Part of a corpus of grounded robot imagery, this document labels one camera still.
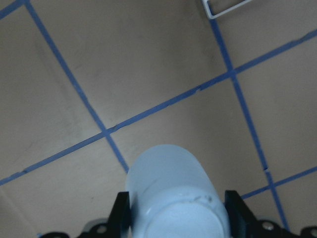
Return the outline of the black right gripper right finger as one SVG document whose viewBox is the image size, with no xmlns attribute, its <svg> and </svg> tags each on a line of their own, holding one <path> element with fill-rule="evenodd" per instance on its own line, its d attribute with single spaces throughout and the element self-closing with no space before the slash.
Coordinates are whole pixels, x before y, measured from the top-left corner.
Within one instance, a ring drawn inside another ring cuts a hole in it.
<svg viewBox="0 0 317 238">
<path fill-rule="evenodd" d="M 252 238 L 257 219 L 235 190 L 225 191 L 225 208 L 233 238 Z"/>
</svg>

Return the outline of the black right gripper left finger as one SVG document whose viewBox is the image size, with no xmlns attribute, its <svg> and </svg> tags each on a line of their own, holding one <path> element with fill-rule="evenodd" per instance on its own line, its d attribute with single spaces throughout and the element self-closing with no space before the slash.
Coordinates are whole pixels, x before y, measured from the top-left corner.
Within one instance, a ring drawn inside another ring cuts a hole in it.
<svg viewBox="0 0 317 238">
<path fill-rule="evenodd" d="M 119 192 L 107 221 L 107 238 L 127 238 L 131 224 L 129 192 Z"/>
</svg>

